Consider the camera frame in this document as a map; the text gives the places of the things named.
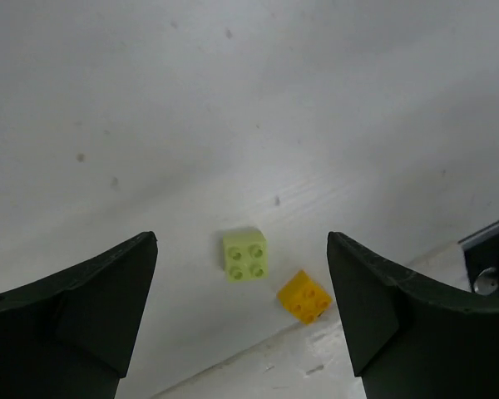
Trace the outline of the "small orange lego brick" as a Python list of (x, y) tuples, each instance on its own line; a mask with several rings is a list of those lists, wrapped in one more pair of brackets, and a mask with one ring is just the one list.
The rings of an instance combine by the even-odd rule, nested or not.
[(332, 304), (331, 296), (305, 271), (299, 270), (277, 293), (282, 306), (300, 322), (310, 324)]

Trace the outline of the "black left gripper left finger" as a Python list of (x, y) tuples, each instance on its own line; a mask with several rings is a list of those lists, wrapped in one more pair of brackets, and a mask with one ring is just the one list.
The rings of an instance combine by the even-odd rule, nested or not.
[(0, 293), (0, 398), (115, 397), (156, 259), (156, 236), (143, 232)]

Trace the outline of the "pale yellow-green square lego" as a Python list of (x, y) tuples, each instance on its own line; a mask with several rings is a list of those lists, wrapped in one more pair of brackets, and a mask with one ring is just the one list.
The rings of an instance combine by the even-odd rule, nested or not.
[(225, 276), (230, 282), (267, 278), (268, 244), (255, 227), (232, 229), (222, 237)]

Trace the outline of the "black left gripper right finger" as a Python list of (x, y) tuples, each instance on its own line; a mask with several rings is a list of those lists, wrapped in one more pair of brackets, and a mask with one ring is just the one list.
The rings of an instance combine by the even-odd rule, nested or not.
[(338, 232), (327, 257), (367, 397), (499, 398), (498, 298), (438, 282)]

